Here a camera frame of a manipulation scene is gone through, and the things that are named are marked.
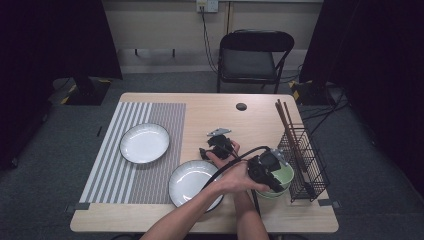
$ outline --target white plate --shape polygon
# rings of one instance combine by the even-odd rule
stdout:
[[[122,156],[133,163],[149,163],[168,149],[169,135],[162,126],[143,123],[128,130],[121,139]]]
[[[169,178],[169,196],[175,206],[179,207],[196,196],[217,171],[217,167],[203,160],[189,161],[175,169]],[[218,206],[223,197],[219,196],[207,211]]]

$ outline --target green bowl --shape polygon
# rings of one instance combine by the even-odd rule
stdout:
[[[278,179],[278,181],[281,182],[280,185],[284,188],[284,190],[282,192],[274,192],[273,190],[269,190],[267,192],[256,191],[258,195],[265,198],[276,198],[283,195],[283,193],[285,193],[289,189],[294,177],[293,168],[290,165],[284,166],[280,164],[280,166],[281,169],[272,172],[272,174],[276,179]]]

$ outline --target striped placemat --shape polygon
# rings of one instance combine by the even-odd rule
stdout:
[[[184,103],[119,102],[106,132],[80,202],[170,204],[168,180],[178,167],[184,128]],[[170,136],[165,154],[148,164],[125,160],[122,136],[141,123],[164,127]]]

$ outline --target person's arm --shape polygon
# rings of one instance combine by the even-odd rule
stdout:
[[[217,181],[212,182],[190,201],[156,222],[140,240],[183,239],[215,199],[222,194],[224,191],[221,185]]]
[[[265,226],[246,191],[234,193],[237,236],[242,240],[269,239]]]

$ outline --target dish rack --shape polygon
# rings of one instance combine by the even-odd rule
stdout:
[[[320,151],[308,136],[306,128],[291,127],[286,129],[278,144],[278,149],[294,170],[289,187],[291,202],[296,199],[309,199],[312,202],[330,184]]]

